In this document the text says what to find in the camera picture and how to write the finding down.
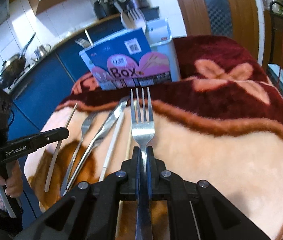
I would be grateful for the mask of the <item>person's left hand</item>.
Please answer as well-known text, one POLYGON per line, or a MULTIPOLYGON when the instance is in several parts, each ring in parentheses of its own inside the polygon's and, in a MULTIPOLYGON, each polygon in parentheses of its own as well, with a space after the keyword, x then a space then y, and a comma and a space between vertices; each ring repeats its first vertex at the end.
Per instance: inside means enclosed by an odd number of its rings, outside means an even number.
MULTIPOLYGON (((11 175, 6 180, 2 176, 0 176, 0 186, 2 188, 6 187, 5 189, 6 196, 10 196, 11 198, 18 198, 21 196, 23 192, 22 172, 20 169, 19 162, 17 160, 11 164, 13 165, 11 170, 11 175)), ((4 200, 1 195, 0 195, 0 209, 6 212, 8 211, 7 206, 4 203, 4 200)))

